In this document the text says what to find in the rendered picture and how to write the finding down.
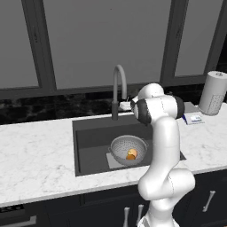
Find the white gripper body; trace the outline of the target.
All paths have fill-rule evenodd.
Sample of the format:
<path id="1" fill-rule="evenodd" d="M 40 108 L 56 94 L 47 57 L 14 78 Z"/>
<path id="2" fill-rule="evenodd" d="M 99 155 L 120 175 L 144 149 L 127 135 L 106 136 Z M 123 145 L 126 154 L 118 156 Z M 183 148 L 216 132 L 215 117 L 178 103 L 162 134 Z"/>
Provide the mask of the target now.
<path id="1" fill-rule="evenodd" d="M 131 110 L 131 106 L 130 106 L 130 102 L 126 102 L 126 101 L 123 101 L 120 103 L 120 109 L 123 111 L 123 112 L 127 112 L 127 111 L 130 111 Z"/>

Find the grey curved faucet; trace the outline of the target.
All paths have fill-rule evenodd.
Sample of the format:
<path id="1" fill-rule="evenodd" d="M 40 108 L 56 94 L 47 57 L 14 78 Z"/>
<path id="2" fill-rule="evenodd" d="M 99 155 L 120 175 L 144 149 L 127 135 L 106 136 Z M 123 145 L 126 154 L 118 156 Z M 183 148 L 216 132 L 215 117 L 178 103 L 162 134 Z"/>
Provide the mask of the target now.
<path id="1" fill-rule="evenodd" d="M 113 101 L 112 101 L 112 120 L 118 120 L 118 78 L 121 78 L 121 98 L 127 98 L 127 81 L 124 69 L 117 65 L 113 71 Z"/>

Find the grey metal colander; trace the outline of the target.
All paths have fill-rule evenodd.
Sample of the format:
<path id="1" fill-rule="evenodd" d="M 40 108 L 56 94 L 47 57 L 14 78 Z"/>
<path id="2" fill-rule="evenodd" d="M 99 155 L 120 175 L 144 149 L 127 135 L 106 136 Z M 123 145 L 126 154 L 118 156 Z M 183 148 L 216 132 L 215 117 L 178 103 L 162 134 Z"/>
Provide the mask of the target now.
<path id="1" fill-rule="evenodd" d="M 115 138 L 108 147 L 113 158 L 123 166 L 135 166 L 139 164 L 145 157 L 149 144 L 140 137 L 132 135 L 124 135 Z M 129 149 L 137 150 L 135 160 L 126 160 Z"/>

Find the dark grey sink basin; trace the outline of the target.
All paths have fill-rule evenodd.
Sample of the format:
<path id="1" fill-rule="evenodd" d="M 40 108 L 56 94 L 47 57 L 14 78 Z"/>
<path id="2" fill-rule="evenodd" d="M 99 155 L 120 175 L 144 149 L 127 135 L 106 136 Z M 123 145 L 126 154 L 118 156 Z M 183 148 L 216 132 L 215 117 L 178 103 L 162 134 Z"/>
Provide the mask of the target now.
<path id="1" fill-rule="evenodd" d="M 93 175 L 103 172 L 126 169 L 110 154 L 112 141 L 123 135 L 144 139 L 148 144 L 147 153 L 136 167 L 151 163 L 153 149 L 153 129 L 139 123 L 134 115 L 122 115 L 117 121 L 112 116 L 73 121 L 74 168 L 76 176 Z"/>

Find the blue and white sponge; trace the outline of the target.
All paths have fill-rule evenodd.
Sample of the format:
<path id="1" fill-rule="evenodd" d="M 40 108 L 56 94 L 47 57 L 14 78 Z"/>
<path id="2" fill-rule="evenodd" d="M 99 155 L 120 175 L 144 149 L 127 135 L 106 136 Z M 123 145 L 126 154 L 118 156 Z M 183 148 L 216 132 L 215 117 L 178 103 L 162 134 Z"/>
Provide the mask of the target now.
<path id="1" fill-rule="evenodd" d="M 202 117 L 196 113 L 185 113 L 183 119 L 187 125 L 204 123 Z"/>

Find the white paper towel roll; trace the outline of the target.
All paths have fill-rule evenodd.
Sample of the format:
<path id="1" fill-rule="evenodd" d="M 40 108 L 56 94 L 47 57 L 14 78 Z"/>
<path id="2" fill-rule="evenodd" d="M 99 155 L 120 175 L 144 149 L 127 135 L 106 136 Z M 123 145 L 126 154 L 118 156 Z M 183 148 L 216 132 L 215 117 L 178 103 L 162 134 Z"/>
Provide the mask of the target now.
<path id="1" fill-rule="evenodd" d="M 208 72 L 198 105 L 199 110 L 205 115 L 217 115 L 226 93 L 227 74 L 219 71 Z"/>

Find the dark framed window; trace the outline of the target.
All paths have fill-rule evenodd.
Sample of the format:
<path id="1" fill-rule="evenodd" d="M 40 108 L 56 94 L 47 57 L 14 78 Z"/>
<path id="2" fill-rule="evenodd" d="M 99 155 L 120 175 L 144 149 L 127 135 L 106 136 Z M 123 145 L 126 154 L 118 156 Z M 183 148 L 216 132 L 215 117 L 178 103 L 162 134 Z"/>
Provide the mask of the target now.
<path id="1" fill-rule="evenodd" d="M 202 83 L 227 0 L 0 0 L 0 98 Z"/>

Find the dark cupboard door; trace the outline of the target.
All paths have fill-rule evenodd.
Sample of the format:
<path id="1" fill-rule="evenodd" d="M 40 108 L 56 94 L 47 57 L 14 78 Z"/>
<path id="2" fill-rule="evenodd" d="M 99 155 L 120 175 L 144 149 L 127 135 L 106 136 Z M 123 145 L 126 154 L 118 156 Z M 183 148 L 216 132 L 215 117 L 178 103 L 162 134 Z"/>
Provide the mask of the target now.
<path id="1" fill-rule="evenodd" d="M 89 210 L 91 227 L 123 227 L 125 207 L 130 208 L 129 227 L 136 227 L 138 205 L 144 205 L 142 215 L 148 209 L 148 202 L 135 187 L 86 193 L 81 196 L 81 203 Z"/>
<path id="2" fill-rule="evenodd" d="M 227 227 L 227 169 L 198 174 L 182 227 Z M 209 192 L 215 191 L 206 213 Z"/>

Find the dark dishwasher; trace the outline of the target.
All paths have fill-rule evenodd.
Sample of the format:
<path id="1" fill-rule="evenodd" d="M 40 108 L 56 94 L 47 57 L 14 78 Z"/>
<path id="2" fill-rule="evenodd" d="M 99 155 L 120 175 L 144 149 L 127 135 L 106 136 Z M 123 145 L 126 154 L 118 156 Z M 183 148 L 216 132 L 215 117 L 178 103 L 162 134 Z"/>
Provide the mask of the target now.
<path id="1" fill-rule="evenodd" d="M 0 227 L 37 227 L 37 213 L 28 204 L 0 207 Z"/>

